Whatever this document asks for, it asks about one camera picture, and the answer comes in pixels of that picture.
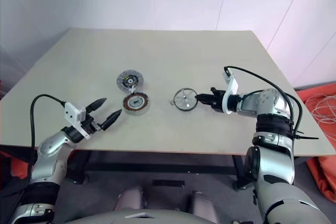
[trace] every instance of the table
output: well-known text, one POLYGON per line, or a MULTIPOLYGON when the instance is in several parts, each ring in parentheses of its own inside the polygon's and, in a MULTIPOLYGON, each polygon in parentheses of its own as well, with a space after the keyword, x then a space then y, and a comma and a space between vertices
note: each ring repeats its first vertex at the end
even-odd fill
MULTIPOLYGON (((29 107, 32 99, 48 93, 86 106, 106 97, 92 113, 102 122, 122 108, 126 93, 117 76, 135 69, 144 77, 143 92, 151 107, 141 116, 122 113, 106 132, 82 141, 82 150, 143 151, 244 155, 251 146, 256 120, 224 115, 198 104, 191 112, 171 105, 184 87, 210 93, 225 90, 223 66, 251 70, 298 98, 290 83, 252 31, 142 31, 71 29, 1 101, 3 145, 30 145, 29 107)), ((268 88, 268 84, 233 70, 238 92, 268 88)), ((303 106, 300 131, 318 140, 296 140, 296 156, 335 154, 308 110, 303 106)), ((67 125, 59 104, 41 99, 35 106, 36 145, 67 125)))

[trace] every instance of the round metal part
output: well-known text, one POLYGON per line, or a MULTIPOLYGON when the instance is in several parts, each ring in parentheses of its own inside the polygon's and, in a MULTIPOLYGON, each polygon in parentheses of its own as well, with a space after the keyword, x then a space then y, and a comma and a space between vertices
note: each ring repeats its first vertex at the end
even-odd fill
POLYGON ((149 109, 149 98, 144 93, 133 93, 125 97, 123 106, 126 113, 141 115, 149 109))
POLYGON ((174 95, 174 104, 175 106, 182 111, 190 111, 193 110, 198 101, 195 98, 197 95, 196 91, 190 88, 183 88, 178 90, 174 95))
POLYGON ((135 70, 126 70, 117 77, 117 86, 124 92, 130 92, 133 86, 142 87, 143 77, 135 70))

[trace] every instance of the gray floor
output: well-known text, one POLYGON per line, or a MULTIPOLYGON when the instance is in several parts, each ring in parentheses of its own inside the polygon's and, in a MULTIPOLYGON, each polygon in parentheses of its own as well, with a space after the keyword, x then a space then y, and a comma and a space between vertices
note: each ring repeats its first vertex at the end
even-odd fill
MULTIPOLYGON (((230 156, 166 153, 105 152, 93 155, 91 160, 125 163, 233 165, 230 156)), ((86 185, 64 182, 56 203, 55 223, 110 211, 116 203, 118 194, 135 185, 141 185, 147 191, 149 208, 184 210, 188 195, 193 190, 198 190, 212 200, 221 223, 231 223, 232 220, 262 223, 258 208, 253 205, 252 188, 238 192, 232 190, 234 176, 126 172, 89 172, 88 174, 90 182, 86 185), (184 180, 185 187, 152 186, 153 179, 184 180)), ((336 223, 336 204, 321 195, 305 163, 296 167, 295 184, 311 197, 332 223, 336 223)))

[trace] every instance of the white wall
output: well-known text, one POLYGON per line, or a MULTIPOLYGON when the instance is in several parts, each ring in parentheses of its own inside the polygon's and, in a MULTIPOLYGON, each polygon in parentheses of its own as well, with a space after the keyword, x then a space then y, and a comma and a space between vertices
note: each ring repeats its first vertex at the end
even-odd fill
POLYGON ((252 30, 295 87, 336 80, 336 0, 1 0, 0 4, 0 78, 7 89, 69 27, 252 30))

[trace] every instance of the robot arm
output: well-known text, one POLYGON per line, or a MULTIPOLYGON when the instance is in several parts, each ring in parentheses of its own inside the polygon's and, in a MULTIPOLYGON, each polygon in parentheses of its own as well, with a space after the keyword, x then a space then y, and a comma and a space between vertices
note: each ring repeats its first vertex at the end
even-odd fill
POLYGON ((223 74, 228 91, 211 88, 213 94, 199 94, 196 98, 217 112, 257 118, 244 173, 254 183, 254 199, 264 223, 331 223, 302 190, 292 185, 295 132, 286 101, 289 99, 276 89, 237 95, 234 75, 227 68, 223 74))
POLYGON ((29 185, 25 188, 11 223, 49 223, 53 220, 54 206, 67 172, 69 155, 84 138, 91 138, 96 131, 105 131, 121 114, 121 110, 116 111, 104 123, 97 124, 89 113, 99 108, 105 100, 99 99, 86 108, 65 103, 64 115, 71 126, 64 127, 39 146, 29 185))

